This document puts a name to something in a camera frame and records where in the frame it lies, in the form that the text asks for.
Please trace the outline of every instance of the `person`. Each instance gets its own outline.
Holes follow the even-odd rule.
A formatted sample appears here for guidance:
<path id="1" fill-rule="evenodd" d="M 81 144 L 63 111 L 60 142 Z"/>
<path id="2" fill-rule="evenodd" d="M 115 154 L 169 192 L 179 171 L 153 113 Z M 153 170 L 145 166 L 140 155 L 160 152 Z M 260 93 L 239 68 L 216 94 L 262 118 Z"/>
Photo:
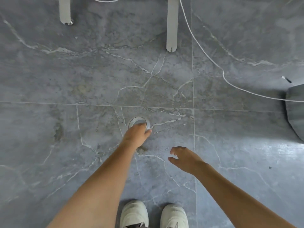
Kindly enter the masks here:
<path id="1" fill-rule="evenodd" d="M 48 228 L 114 227 L 131 159 L 150 134 L 145 124 L 127 130 L 118 148 L 74 193 Z M 178 159 L 169 157 L 168 160 L 203 184 L 235 228 L 295 228 L 225 179 L 196 153 L 178 146 L 173 147 L 170 154 Z M 120 228 L 148 226 L 148 213 L 141 201 L 131 201 L 124 206 Z M 162 211 L 160 228 L 188 228 L 185 211 L 177 205 L 167 205 Z"/>

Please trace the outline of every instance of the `hand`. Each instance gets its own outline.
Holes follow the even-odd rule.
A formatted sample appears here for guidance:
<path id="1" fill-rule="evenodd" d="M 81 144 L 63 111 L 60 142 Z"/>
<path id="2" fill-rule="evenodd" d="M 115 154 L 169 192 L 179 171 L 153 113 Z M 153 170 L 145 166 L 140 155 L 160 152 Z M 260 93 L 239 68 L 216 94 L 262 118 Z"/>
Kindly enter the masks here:
<path id="1" fill-rule="evenodd" d="M 172 147 L 170 154 L 177 156 L 178 159 L 168 157 L 169 162 L 190 174 L 194 173 L 197 164 L 204 162 L 196 153 L 186 147 Z"/>
<path id="2" fill-rule="evenodd" d="M 151 135 L 151 132 L 152 130 L 146 131 L 146 123 L 135 124 L 127 130 L 121 143 L 131 145 L 134 149 L 137 149 Z"/>

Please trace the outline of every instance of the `white cord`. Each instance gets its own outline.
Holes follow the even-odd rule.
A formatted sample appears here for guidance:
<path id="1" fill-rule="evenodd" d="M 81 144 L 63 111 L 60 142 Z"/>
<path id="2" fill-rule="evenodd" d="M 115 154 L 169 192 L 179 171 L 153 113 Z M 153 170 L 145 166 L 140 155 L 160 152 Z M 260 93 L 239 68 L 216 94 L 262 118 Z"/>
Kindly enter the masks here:
<path id="1" fill-rule="evenodd" d="M 95 1 L 99 1 L 99 2 L 116 2 L 116 1 L 119 1 L 119 0 L 113 0 L 113 1 L 100 1 L 100 0 L 95 0 Z M 231 85 L 232 87 L 234 88 L 237 88 L 239 90 L 242 90 L 242 91 L 245 91 L 247 93 L 250 93 L 250 94 L 253 94 L 253 95 L 256 95 L 256 96 L 260 96 L 260 97 L 263 97 L 263 98 L 269 98 L 269 99 L 274 99 L 274 100 L 281 100 L 281 101 L 292 101 L 292 102 L 304 102 L 304 101 L 300 101 L 300 100 L 287 100 L 287 99 L 281 99 L 281 98 L 272 98 L 272 97 L 268 97 L 268 96 L 264 96 L 264 95 L 260 95 L 260 94 L 256 94 L 256 93 L 253 93 L 253 92 L 250 92 L 248 90 L 244 90 L 244 89 L 241 89 L 233 84 L 231 84 L 230 82 L 228 82 L 225 78 L 225 72 L 224 72 L 224 69 L 222 67 L 220 67 L 215 61 L 212 60 L 211 57 L 209 57 L 209 55 L 205 52 L 205 50 L 202 48 L 202 46 L 200 45 L 200 43 L 196 40 L 195 36 L 193 35 L 191 29 L 190 29 L 190 26 L 189 26 L 189 23 L 187 21 L 187 18 L 186 18 L 186 14 L 185 14 L 185 10 L 184 10 L 184 7 L 183 7 L 183 3 L 181 2 L 181 0 L 179 0 L 180 2 L 180 5 L 181 5 L 181 9 L 183 10 L 183 14 L 184 14 L 184 17 L 185 17 L 185 20 L 186 20 L 186 23 L 187 23 L 187 26 L 188 26 L 188 29 L 192 35 L 192 37 L 194 38 L 194 40 L 196 41 L 196 43 L 199 45 L 199 47 L 201 48 L 201 50 L 203 51 L 203 53 L 209 58 L 209 60 L 215 64 L 218 68 L 220 68 L 222 70 L 222 76 L 223 76 L 223 79 L 229 84 Z"/>
<path id="2" fill-rule="evenodd" d="M 104 3 L 110 3 L 110 2 L 116 2 L 116 1 L 119 1 L 119 0 L 113 0 L 113 1 L 100 1 L 100 0 L 94 0 L 94 1 L 104 2 Z"/>

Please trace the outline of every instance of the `shoe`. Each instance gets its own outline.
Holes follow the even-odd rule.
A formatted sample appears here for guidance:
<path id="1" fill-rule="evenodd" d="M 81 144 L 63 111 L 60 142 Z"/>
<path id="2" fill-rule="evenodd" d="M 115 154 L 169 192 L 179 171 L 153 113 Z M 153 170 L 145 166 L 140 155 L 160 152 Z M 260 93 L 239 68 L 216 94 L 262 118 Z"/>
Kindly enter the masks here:
<path id="1" fill-rule="evenodd" d="M 161 228 L 189 228 L 186 212 L 180 206 L 165 206 L 161 216 Z"/>
<path id="2" fill-rule="evenodd" d="M 139 200 L 133 200 L 128 202 L 124 207 L 120 215 L 120 228 L 126 226 L 141 227 L 149 226 L 149 217 L 145 204 Z"/>

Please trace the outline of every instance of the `tile grout line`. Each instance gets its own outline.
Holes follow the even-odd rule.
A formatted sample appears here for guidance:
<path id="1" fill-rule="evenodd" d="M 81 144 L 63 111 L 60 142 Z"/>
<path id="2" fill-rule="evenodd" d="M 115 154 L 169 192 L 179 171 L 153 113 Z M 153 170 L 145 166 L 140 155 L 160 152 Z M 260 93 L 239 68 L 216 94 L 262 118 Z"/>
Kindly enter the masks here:
<path id="1" fill-rule="evenodd" d="M 198 110 L 213 110 L 213 111 L 236 111 L 236 112 L 259 112 L 259 113 L 282 113 L 284 111 L 259 111 L 259 110 L 236 110 L 236 109 L 202 109 L 202 108 L 183 108 L 183 107 L 165 107 L 165 106 L 131 106 L 131 105 L 94 105 L 94 104 L 79 104 L 79 103 L 46 103 L 46 102 L 22 102 L 22 101 L 0 101 L 0 103 L 14 104 L 41 104 L 41 105 L 85 105 L 85 106 L 109 106 L 109 107 L 131 107 L 131 108 L 167 108 L 167 109 L 198 109 Z"/>
<path id="2" fill-rule="evenodd" d="M 190 0 L 190 21 L 191 21 L 191 30 L 193 32 L 192 27 L 192 0 Z M 195 107 L 194 107 L 194 69 L 193 69 L 193 38 L 191 37 L 191 56 L 192 56 L 192 94 L 193 94 L 193 141 L 194 141 L 194 153 L 196 153 L 195 147 Z M 195 209 L 196 209 L 196 228 L 198 228 L 198 221 L 197 221 L 197 180 L 194 179 L 195 185 Z"/>

